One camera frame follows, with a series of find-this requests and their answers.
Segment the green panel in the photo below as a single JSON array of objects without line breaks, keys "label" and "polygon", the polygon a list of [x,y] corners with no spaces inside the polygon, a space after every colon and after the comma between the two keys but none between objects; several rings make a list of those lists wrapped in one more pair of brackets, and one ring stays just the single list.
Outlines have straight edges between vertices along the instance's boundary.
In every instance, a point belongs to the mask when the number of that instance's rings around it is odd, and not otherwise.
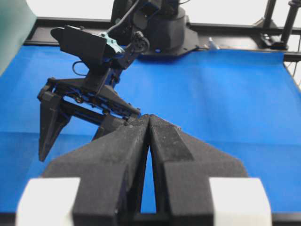
[{"label": "green panel", "polygon": [[35,20],[26,0],[0,0],[0,76],[26,40]]}]

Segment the white wall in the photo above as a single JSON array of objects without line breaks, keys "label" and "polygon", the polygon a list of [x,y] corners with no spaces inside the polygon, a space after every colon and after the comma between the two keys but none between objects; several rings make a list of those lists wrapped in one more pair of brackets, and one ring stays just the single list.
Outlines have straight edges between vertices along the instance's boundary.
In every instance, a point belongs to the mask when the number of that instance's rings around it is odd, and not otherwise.
[{"label": "white wall", "polygon": [[[263,15],[268,0],[191,0],[183,4],[190,21],[212,24],[251,25]],[[27,0],[37,16],[110,19],[113,0]],[[289,0],[278,0],[273,19],[278,26],[284,26],[289,10]],[[301,27],[301,10],[297,16],[296,27]],[[297,51],[298,36],[289,41],[290,51]],[[301,69],[297,70],[296,82],[301,81]]]}]

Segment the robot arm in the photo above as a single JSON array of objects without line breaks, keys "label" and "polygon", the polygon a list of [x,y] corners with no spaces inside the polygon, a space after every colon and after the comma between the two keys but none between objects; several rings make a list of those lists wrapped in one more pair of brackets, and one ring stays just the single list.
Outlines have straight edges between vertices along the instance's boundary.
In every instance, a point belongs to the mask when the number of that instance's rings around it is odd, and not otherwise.
[{"label": "robot arm", "polygon": [[150,42],[150,49],[144,53],[149,56],[178,57],[197,49],[198,34],[189,28],[181,4],[180,0],[115,0],[110,37],[126,45],[137,29],[141,30]]},{"label": "robot arm", "polygon": [[[138,0],[107,33],[92,34],[83,28],[65,26],[51,31],[60,43],[61,51],[75,55],[89,68],[85,78],[48,79],[40,91],[40,144],[39,159],[44,161],[61,130],[72,116],[81,118],[99,126],[94,139],[117,130],[140,116],[140,109],[132,107],[114,91],[120,81],[120,75],[134,60],[149,48],[149,42],[140,28],[144,21],[158,8],[149,0]],[[143,17],[141,23],[134,23]],[[110,38],[111,31],[119,29],[125,21],[132,24],[135,32],[125,49]],[[103,114],[93,112],[64,100],[73,98],[78,104],[86,103],[101,109]]]}]

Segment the blue surface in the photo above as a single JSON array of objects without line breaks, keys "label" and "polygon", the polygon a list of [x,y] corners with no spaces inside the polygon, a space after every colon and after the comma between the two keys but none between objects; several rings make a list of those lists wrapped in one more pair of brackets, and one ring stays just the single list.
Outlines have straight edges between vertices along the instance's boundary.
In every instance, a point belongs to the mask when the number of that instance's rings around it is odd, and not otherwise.
[{"label": "blue surface", "polygon": [[[22,47],[0,78],[0,211],[14,211],[26,181],[47,165],[38,162],[36,96],[48,77],[77,77],[76,60],[59,48]],[[273,211],[301,211],[301,93],[283,54],[219,50],[135,61],[116,91],[143,113],[238,157],[262,179]],[[89,142],[96,129],[72,119],[48,161]],[[142,211],[155,211],[150,156]]]}]

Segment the white block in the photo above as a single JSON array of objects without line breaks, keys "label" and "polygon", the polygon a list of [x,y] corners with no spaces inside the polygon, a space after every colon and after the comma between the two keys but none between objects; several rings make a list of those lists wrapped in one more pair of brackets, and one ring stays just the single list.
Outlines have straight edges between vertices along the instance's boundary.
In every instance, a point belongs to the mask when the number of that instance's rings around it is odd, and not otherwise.
[{"label": "white block", "polygon": [[258,178],[210,178],[214,226],[271,226],[271,209]]},{"label": "white block", "polygon": [[19,201],[16,226],[73,226],[80,178],[31,179]]}]

